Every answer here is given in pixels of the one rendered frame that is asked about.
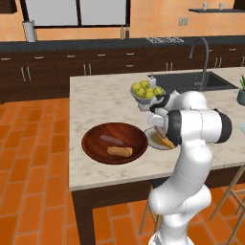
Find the wooden stool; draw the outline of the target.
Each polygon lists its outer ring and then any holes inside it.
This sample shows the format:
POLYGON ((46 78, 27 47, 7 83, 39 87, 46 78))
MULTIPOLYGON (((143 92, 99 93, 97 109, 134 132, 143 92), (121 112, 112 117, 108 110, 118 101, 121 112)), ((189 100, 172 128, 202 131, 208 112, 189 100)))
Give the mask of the wooden stool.
POLYGON ((161 226, 162 216, 161 215, 158 215, 158 214, 155 214, 151 210, 151 208, 149 207, 149 204, 146 204, 145 205, 143 219, 142 219, 141 226, 140 226, 140 229, 139 229, 139 234, 142 234, 143 233, 143 230, 144 230, 144 227, 145 227, 145 222, 146 222, 146 218, 147 218, 147 214, 148 213, 151 214, 152 220, 154 222, 154 231, 157 231, 160 228, 160 226, 161 226))
POLYGON ((239 168, 238 172, 236 173, 235 177, 233 178, 232 182, 230 183, 230 185, 227 188, 227 190, 225 191, 224 195, 222 196, 222 198, 218 202, 218 205, 215 207, 215 209, 214 209, 214 211, 210 217, 210 221, 212 221, 212 219, 214 218, 216 213, 219 211, 219 209, 221 208, 221 206, 223 205, 223 203, 225 202, 225 200, 228 198, 229 195, 231 195, 235 199, 235 201, 237 202, 238 208, 235 212, 235 215, 239 214, 239 217, 237 219, 237 222, 234 226, 234 229, 233 229, 231 236, 229 237, 226 245, 232 244, 234 236, 236 235, 237 230, 239 229, 243 219, 245 218, 245 189, 234 190, 234 186, 237 184, 238 180, 240 179, 240 177, 242 176, 242 174, 244 172, 245 172, 245 165, 243 165, 239 168))

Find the dark wall cabinet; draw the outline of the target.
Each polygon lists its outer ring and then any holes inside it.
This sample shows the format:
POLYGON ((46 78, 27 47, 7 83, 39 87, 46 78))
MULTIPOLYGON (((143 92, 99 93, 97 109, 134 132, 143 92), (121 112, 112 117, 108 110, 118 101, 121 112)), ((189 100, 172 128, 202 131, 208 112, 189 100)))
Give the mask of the dark wall cabinet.
POLYGON ((17 7, 15 4, 15 0, 0 0, 0 13, 1 14, 9 14, 16 13, 17 7))
POLYGON ((245 11, 245 0, 234 0, 234 9, 245 11))

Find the dark sink basin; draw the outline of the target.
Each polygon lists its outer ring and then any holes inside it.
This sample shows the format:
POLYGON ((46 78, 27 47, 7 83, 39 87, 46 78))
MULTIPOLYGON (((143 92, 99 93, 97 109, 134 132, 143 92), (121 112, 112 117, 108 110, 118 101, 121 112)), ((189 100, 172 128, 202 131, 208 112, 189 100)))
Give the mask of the dark sink basin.
POLYGON ((179 74, 159 74, 154 75, 156 78, 156 84, 162 87, 167 94, 176 90, 179 93, 187 91, 216 91, 216 90, 230 90, 236 89, 236 86, 232 85, 219 75, 213 72, 207 72, 205 74, 205 80, 203 86, 197 85, 197 82, 201 81, 202 73, 179 73, 179 74))

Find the dark wall shelf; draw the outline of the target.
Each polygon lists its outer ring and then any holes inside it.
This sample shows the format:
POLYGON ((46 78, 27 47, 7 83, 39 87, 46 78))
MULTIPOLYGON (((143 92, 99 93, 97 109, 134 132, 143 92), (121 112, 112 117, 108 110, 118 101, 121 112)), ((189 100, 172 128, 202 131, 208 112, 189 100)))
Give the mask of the dark wall shelf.
POLYGON ((197 12, 197 13, 245 13, 245 10, 234 10, 234 9, 189 9, 189 11, 197 12))

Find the dark wooden kitchen island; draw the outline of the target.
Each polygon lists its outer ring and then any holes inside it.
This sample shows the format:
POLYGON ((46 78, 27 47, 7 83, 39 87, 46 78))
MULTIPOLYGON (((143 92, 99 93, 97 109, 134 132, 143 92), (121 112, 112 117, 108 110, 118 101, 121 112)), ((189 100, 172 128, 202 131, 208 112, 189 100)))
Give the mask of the dark wooden kitchen island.
MULTIPOLYGON (((239 167, 212 170, 205 184, 209 188, 228 186, 239 167)), ((150 180, 72 191, 80 245, 96 245, 93 209, 145 200, 150 180)))

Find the brown sausage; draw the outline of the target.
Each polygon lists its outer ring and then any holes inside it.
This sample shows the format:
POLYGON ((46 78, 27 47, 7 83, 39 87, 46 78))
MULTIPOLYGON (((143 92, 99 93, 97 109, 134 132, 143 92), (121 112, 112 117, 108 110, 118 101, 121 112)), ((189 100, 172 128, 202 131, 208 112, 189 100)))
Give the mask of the brown sausage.
POLYGON ((100 139, 108 142, 108 143, 111 143, 111 144, 114 144, 114 145, 123 145, 123 140, 120 140, 120 139, 116 139, 116 138, 113 138, 113 137, 109 137, 109 136, 106 136, 106 135, 100 135, 100 139))
POLYGON ((154 128, 155 128, 155 130, 157 131, 157 133, 158 133, 162 138, 166 138, 166 137, 167 137, 162 127, 154 126, 154 128))

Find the potted green plant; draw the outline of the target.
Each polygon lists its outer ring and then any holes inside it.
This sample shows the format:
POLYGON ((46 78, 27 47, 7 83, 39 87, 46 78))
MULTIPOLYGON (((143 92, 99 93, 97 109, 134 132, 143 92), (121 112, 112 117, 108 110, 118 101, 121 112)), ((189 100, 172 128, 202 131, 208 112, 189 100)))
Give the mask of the potted green plant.
POLYGON ((244 76, 241 76, 240 84, 241 84, 241 88, 238 91, 236 100, 240 105, 245 106, 245 77, 244 76))

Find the dark brown cupboard run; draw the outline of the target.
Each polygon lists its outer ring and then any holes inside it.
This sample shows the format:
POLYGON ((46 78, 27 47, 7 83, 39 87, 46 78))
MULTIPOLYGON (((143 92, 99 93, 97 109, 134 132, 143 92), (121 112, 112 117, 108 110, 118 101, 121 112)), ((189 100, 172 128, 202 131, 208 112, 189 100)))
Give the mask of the dark brown cupboard run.
POLYGON ((0 103, 67 98, 76 76, 245 67, 245 35, 180 38, 0 42, 0 103))

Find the tan hot dog bun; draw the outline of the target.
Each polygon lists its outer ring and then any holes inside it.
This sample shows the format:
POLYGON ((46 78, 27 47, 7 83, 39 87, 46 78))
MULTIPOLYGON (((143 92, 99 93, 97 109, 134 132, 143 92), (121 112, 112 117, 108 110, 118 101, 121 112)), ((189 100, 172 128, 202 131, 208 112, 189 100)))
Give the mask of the tan hot dog bun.
POLYGON ((173 149, 175 148, 176 146, 173 144, 173 142, 171 142, 168 138, 163 138, 162 136, 158 135, 161 142, 167 147, 167 148, 170 148, 170 149, 173 149))
POLYGON ((107 153, 110 155, 118 155, 123 157, 130 157, 133 153, 133 149, 131 147, 117 147, 117 146, 109 146, 107 148, 107 153))

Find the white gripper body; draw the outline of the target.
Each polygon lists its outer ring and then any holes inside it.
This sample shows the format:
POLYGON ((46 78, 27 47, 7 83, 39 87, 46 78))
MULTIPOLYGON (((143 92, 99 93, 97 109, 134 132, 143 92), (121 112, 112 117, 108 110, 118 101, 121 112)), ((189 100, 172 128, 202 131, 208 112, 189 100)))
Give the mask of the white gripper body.
POLYGON ((148 123, 153 126, 164 127, 165 119, 160 115, 151 115, 148 117, 148 123))

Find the black hob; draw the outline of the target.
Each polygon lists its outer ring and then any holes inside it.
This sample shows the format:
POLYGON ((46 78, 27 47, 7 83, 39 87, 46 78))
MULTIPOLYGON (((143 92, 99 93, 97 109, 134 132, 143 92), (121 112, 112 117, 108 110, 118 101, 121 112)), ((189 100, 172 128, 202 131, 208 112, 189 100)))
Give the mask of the black hob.
POLYGON ((184 39, 180 37, 148 37, 148 41, 153 44, 176 44, 176 43, 184 43, 184 39))

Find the white paper towel roll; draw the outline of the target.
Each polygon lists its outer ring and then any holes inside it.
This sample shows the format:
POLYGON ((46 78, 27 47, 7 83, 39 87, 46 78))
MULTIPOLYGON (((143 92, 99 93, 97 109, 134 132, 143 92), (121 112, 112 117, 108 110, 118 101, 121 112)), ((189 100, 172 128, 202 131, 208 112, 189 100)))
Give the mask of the white paper towel roll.
POLYGON ((34 22, 33 21, 24 21, 22 23, 23 29, 24 29, 24 35, 28 42, 36 42, 37 36, 36 31, 34 28, 34 22))

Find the dark wooden bowl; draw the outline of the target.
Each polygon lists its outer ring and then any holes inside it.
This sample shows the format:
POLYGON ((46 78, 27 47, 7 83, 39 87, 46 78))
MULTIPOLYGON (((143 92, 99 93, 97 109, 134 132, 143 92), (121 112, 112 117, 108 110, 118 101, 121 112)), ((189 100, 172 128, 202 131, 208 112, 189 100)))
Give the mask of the dark wooden bowl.
POLYGON ((84 152, 92 159, 108 165, 122 165, 141 157, 148 146, 145 133, 138 127, 124 122, 107 122, 99 124, 88 130, 81 142, 84 152), (123 140, 123 145, 114 145, 100 139, 106 135, 123 140), (131 147, 133 153, 130 157, 110 155, 109 146, 131 147))

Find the grey fruit bowl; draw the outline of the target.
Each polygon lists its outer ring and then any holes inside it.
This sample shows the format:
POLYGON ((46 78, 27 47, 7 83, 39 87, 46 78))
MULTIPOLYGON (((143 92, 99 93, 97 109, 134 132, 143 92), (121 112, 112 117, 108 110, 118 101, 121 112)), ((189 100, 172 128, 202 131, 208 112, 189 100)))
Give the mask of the grey fruit bowl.
POLYGON ((140 104, 150 104, 151 99, 145 99, 145 98, 139 98, 135 95, 135 93, 132 91, 132 89, 129 89, 130 94, 140 104))

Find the white plate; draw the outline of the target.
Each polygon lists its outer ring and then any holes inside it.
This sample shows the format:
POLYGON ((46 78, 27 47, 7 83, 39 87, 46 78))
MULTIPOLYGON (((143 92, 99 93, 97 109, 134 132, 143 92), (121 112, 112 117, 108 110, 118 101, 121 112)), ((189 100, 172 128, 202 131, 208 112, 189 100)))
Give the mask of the white plate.
POLYGON ((145 131, 145 135, 147 137, 148 140, 148 145, 156 148, 156 149, 160 149, 160 150, 169 150, 170 148, 167 148, 160 140, 159 138, 159 134, 157 133, 157 131, 155 130, 154 127, 149 127, 146 131, 145 131))

